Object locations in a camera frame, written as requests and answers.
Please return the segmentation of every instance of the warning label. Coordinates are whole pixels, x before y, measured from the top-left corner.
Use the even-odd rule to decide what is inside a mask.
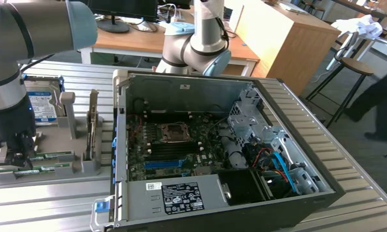
[[[51,92],[29,92],[31,99],[37,122],[53,122],[57,121],[58,115],[55,106],[51,104],[53,93]]]
[[[163,185],[162,194],[169,215],[206,209],[197,182]]]

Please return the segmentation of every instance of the floor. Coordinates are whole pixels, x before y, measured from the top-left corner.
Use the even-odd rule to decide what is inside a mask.
[[[325,80],[325,74],[321,77],[321,80],[316,82],[318,76],[326,72],[326,66],[333,59],[334,53],[330,52],[326,56],[320,69],[313,76],[312,82],[309,83],[301,98],[304,99],[309,93],[314,90],[314,88],[320,85],[320,83]],[[134,56],[118,56],[119,61],[117,64],[119,66],[129,66],[137,67],[139,65],[141,68],[151,68],[157,66],[159,63],[158,58],[153,58],[149,62],[142,59],[141,57]],[[57,54],[51,59],[51,61],[62,61],[62,62],[73,62],[73,63],[82,63],[81,53],[77,51],[65,52]],[[333,98],[337,102],[342,102],[345,99],[346,94],[349,93],[360,75],[344,69],[336,79],[330,82],[328,87],[324,90],[324,93]],[[365,80],[357,96],[365,91],[365,89],[373,85],[377,81],[377,77],[368,77]],[[337,106],[334,103],[324,98],[322,96],[316,97],[314,102],[321,105],[325,109],[330,112],[337,110]],[[330,118],[330,116],[322,112],[314,105],[309,105],[312,111],[322,118]],[[368,173],[370,174],[372,178],[376,180],[378,185],[387,193],[387,159],[382,157],[387,153],[387,143],[384,142],[374,142],[368,140],[364,137],[366,131],[374,131],[374,110],[372,110],[366,116],[364,117],[362,121],[354,123],[349,120],[349,118],[344,115],[337,123],[334,123],[330,127],[330,132],[345,146],[350,154],[354,156],[358,163],[362,165]]]

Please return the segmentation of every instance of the wooden desk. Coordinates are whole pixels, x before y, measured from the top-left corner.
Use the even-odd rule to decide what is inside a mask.
[[[183,15],[189,22],[194,22],[189,12],[183,11]],[[98,29],[98,42],[93,47],[82,49],[82,62],[91,64],[93,52],[162,58],[166,30],[161,26],[157,27],[155,33],[131,28],[129,33],[114,34]],[[233,57],[225,74],[252,75],[260,57],[244,43],[240,37],[230,40]]]
[[[365,6],[360,6],[358,4],[356,4],[354,2],[350,2],[348,0],[332,0],[334,2],[337,2],[338,4],[349,7],[350,9],[366,14],[366,15],[372,15],[373,17],[378,18],[378,22],[382,22],[384,19],[387,17],[387,14],[385,14],[384,12],[378,12],[378,11],[373,11],[370,9],[368,9]]]
[[[341,31],[313,15],[272,7],[261,0],[245,3],[237,34],[261,62],[256,77],[281,78],[300,95]]]

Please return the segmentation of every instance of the blue latch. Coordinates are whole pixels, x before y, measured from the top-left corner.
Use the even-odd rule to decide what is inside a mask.
[[[110,211],[110,202],[97,202],[97,213],[106,213]]]
[[[118,137],[115,137],[115,139],[113,141],[113,147],[117,147],[117,141],[118,141]]]

